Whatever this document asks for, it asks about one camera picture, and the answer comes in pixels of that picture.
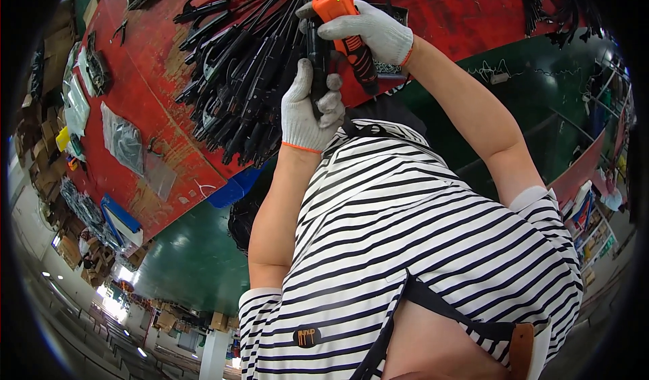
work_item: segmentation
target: shirt logo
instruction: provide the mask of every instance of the shirt logo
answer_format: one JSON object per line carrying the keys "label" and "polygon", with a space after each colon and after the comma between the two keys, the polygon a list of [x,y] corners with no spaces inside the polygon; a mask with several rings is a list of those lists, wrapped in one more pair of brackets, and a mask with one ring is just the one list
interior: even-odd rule
{"label": "shirt logo", "polygon": [[301,327],[293,332],[293,341],[300,348],[312,348],[320,343],[320,330],[315,327]]}

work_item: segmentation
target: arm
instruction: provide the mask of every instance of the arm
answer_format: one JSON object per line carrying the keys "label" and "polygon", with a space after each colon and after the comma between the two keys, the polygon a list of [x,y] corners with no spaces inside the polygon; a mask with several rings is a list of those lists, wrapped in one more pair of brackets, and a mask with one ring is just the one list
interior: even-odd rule
{"label": "arm", "polygon": [[309,181],[320,163],[320,153],[342,125],[345,106],[342,80],[327,77],[330,91],[318,100],[322,116],[313,116],[309,99],[313,68],[308,59],[297,64],[293,84],[282,97],[282,146],[271,188],[253,222],[248,245],[250,289],[281,288],[295,250],[297,216]]}
{"label": "arm", "polygon": [[250,233],[250,288],[281,288],[291,267],[300,204],[320,155],[282,145],[268,194]]}
{"label": "arm", "polygon": [[523,190],[545,186],[516,120],[482,83],[416,35],[405,67],[485,162],[505,206]]}
{"label": "arm", "polygon": [[[333,19],[318,28],[318,35],[326,40],[361,35],[377,60],[404,66],[483,159],[505,206],[523,190],[545,186],[514,117],[486,87],[383,11],[364,1],[354,4],[360,15]],[[296,15],[314,12],[307,3]]]}

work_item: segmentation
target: orange electric screwdriver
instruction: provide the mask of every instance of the orange electric screwdriver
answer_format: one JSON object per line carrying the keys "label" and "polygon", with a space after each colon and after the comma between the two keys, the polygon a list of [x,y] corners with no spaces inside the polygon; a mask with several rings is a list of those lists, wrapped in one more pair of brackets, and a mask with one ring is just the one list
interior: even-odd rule
{"label": "orange electric screwdriver", "polygon": [[[326,23],[340,16],[360,14],[354,6],[354,0],[313,0],[313,10]],[[336,50],[342,52],[354,70],[356,80],[369,95],[378,94],[377,68],[374,66],[372,52],[359,35],[334,41]]]}

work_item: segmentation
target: brown leather tag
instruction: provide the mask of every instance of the brown leather tag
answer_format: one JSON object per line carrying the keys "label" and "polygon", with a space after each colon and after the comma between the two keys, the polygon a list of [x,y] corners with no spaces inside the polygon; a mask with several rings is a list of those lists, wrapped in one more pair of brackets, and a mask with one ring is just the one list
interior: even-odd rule
{"label": "brown leather tag", "polygon": [[516,324],[509,344],[510,380],[525,380],[531,365],[534,325]]}

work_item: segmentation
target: window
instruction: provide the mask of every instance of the window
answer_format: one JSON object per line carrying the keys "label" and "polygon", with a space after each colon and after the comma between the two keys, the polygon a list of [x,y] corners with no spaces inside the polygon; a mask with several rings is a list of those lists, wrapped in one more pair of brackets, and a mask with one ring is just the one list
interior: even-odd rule
{"label": "window", "polygon": [[199,333],[196,331],[190,331],[189,333],[181,332],[181,335],[178,337],[178,347],[189,352],[196,352],[196,343],[199,340]]}

